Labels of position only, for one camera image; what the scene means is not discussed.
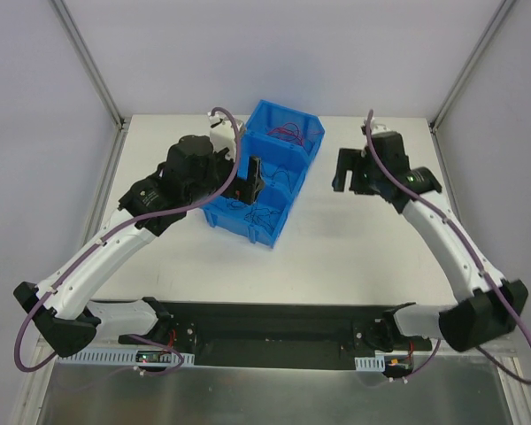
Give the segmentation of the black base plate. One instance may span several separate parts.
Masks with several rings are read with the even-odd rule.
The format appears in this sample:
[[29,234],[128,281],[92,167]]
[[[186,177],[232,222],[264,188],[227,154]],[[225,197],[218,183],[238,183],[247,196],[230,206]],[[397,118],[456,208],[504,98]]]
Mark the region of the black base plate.
[[151,336],[198,366],[352,370],[372,357],[387,306],[163,302],[170,328]]

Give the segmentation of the blue plastic compartment bin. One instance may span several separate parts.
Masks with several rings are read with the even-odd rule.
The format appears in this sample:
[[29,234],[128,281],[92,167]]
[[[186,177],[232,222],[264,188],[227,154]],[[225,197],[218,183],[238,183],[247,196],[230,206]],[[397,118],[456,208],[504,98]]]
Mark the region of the blue plastic compartment bin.
[[317,116],[259,101],[246,121],[238,175],[246,176],[249,157],[256,156],[261,159],[265,187],[253,205],[225,197],[205,205],[207,224],[274,247],[324,135]]

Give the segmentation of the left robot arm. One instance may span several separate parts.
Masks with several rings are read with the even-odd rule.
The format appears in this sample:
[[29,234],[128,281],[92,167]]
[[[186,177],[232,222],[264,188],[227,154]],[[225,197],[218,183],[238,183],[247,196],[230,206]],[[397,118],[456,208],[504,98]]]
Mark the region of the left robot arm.
[[206,135],[183,136],[154,173],[130,187],[69,264],[38,284],[22,282],[13,291],[59,357],[70,357],[101,339],[126,344],[141,336],[149,344],[169,343],[173,319],[155,298],[108,304],[91,298],[136,252],[210,196],[256,202],[265,186],[260,159],[249,157],[247,174],[240,178],[230,151],[216,148]]

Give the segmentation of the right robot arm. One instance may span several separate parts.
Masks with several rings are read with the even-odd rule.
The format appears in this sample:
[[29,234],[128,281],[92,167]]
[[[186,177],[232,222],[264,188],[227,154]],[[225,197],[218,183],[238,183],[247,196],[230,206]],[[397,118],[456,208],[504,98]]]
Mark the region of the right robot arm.
[[387,310],[374,331],[377,348],[401,349],[420,336],[442,339],[465,352],[513,332],[528,298],[525,284],[508,281],[485,259],[432,171],[410,166],[399,133],[378,132],[362,150],[341,148],[332,187],[391,204],[433,253],[455,298],[453,305],[406,303]]

